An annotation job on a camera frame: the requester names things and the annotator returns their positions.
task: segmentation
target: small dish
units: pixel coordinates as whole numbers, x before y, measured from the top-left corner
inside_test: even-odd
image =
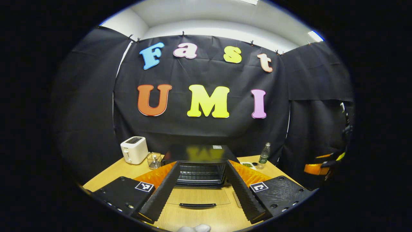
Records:
[[[244,166],[246,166],[246,167],[248,167],[248,168],[251,168],[251,169],[257,171],[257,169],[253,166],[253,164],[252,164],[251,162],[240,162],[241,165],[243,165],[244,163],[245,163],[245,164],[249,164],[250,167],[247,166],[247,165],[244,165]]]

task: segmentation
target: ceiling light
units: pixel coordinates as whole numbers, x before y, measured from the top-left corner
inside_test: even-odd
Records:
[[[239,1],[247,2],[247,3],[253,4],[253,5],[256,5],[258,3],[258,0],[239,0]]]
[[[323,39],[314,31],[308,32],[308,34],[316,41],[316,42],[321,42]]]

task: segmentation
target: letter m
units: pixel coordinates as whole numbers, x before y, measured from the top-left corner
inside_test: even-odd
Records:
[[[191,85],[189,86],[189,90],[192,92],[192,104],[190,106],[190,110],[187,112],[189,117],[201,116],[199,105],[206,117],[209,116],[213,106],[215,106],[215,110],[212,113],[213,117],[229,117],[229,112],[227,112],[227,94],[229,93],[228,87],[216,87],[210,97],[203,85]]]

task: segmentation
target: orange letter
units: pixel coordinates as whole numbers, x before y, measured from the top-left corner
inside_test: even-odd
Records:
[[[149,106],[150,92],[153,90],[152,85],[140,85],[137,87],[139,90],[139,97],[137,101],[137,108],[146,116],[159,116],[166,110],[167,98],[169,90],[172,89],[171,85],[159,85],[157,89],[160,91],[159,104],[153,108]]]
[[[262,66],[262,69],[268,73],[271,73],[273,71],[273,68],[269,67],[269,62],[271,61],[271,59],[268,58],[265,53],[259,54],[257,56],[258,58],[260,58],[260,65]]]

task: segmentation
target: wooden table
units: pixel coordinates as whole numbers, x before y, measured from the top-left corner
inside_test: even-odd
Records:
[[[238,157],[238,160],[240,162],[257,162],[259,160],[259,155]],[[149,171],[151,170],[149,169],[146,160],[139,165],[133,165],[126,163],[124,158],[121,158],[87,182],[83,187],[94,192],[119,176],[133,179]],[[293,180],[269,161],[266,163],[265,168],[261,170],[258,169],[257,171],[272,178],[283,175]],[[261,223],[251,224],[246,219],[243,210],[236,203],[233,193],[234,190],[232,186],[224,187],[222,189],[180,189],[175,187],[165,204],[158,221],[151,225],[175,232],[182,226],[195,227],[199,224],[207,224],[211,226],[211,232],[229,232],[241,230]],[[180,207],[178,205],[179,202],[198,204],[216,203],[217,206],[200,210],[187,209]]]

